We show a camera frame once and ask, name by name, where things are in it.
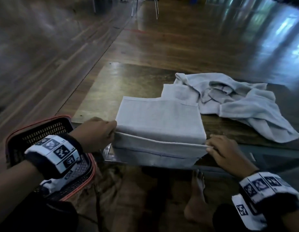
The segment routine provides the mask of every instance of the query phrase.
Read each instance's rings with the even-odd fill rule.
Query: forearm
[[[1,173],[0,223],[43,180],[43,175],[26,160]]]
[[[299,210],[282,216],[282,221],[290,232],[299,232]]]

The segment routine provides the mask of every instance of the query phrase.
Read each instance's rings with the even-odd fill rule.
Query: plastic basket
[[[24,151],[44,137],[59,133],[69,133],[72,130],[73,126],[69,116],[57,116],[12,132],[5,143],[6,159],[9,166],[12,167],[23,161]],[[51,200],[67,200],[93,179],[95,171],[96,164],[92,154],[84,153],[82,155],[82,162],[78,164],[73,176],[70,176],[73,180],[66,184],[60,191],[45,195],[43,187],[38,187],[35,192]]]

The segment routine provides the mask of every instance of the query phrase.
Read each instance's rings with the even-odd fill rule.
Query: foot
[[[184,210],[184,216],[191,222],[211,225],[212,214],[204,199],[204,176],[199,171],[193,171],[191,182],[191,197]]]

